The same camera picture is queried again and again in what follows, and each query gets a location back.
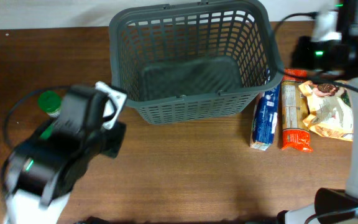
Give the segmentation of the orange snack pouch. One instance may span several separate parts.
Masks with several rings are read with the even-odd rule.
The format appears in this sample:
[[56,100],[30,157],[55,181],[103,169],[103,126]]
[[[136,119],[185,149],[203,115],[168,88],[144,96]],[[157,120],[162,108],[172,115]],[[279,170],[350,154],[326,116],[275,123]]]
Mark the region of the orange snack pouch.
[[345,88],[307,81],[298,89],[307,100],[308,115],[303,123],[310,131],[321,137],[353,140],[353,113]]

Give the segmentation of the blue tissue multipack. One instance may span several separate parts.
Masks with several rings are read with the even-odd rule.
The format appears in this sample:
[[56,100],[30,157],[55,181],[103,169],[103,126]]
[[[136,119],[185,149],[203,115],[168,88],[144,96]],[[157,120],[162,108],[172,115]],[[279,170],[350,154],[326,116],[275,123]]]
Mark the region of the blue tissue multipack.
[[273,143],[278,118],[280,84],[256,97],[250,147],[266,151]]

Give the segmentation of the green lid jar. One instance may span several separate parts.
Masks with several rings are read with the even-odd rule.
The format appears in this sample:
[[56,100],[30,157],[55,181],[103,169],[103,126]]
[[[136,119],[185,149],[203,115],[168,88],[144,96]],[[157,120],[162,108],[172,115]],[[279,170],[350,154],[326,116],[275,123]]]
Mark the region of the green lid jar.
[[54,91],[43,92],[39,96],[37,103],[39,108],[47,113],[51,118],[57,118],[60,115],[62,99]]

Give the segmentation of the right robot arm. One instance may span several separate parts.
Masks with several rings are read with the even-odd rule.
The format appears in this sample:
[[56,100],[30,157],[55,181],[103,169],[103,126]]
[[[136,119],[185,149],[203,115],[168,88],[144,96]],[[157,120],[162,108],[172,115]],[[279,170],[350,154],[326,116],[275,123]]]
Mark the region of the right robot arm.
[[342,86],[350,93],[354,132],[351,169],[343,190],[321,188],[314,202],[282,211],[278,223],[358,223],[358,0],[339,1],[320,12],[307,12],[316,21],[310,37],[300,37],[291,66],[316,70],[314,83]]

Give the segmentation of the grey plastic basket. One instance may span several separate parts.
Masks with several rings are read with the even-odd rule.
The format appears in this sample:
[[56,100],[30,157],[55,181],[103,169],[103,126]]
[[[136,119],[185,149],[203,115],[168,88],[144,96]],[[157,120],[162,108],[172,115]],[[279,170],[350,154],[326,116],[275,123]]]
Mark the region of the grey plastic basket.
[[259,1],[133,7],[109,23],[112,83],[150,124],[240,113],[282,80]]

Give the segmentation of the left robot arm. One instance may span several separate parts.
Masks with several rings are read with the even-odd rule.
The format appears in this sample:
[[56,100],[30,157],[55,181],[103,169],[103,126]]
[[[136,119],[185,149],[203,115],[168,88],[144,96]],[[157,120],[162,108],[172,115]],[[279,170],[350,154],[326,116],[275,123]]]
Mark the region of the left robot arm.
[[55,90],[30,93],[40,96],[44,111],[58,114],[12,146],[2,165],[5,223],[56,223],[91,160],[119,154],[126,125],[117,119],[127,93],[103,82],[63,86],[64,96]]

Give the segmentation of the orange pasta packet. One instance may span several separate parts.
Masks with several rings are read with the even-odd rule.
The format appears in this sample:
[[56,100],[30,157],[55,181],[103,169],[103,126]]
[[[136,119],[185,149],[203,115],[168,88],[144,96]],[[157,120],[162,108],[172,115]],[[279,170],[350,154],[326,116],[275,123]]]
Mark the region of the orange pasta packet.
[[303,120],[309,115],[307,99],[298,88],[307,71],[285,69],[281,82],[282,100],[282,149],[294,148],[302,152],[312,152],[310,132]]

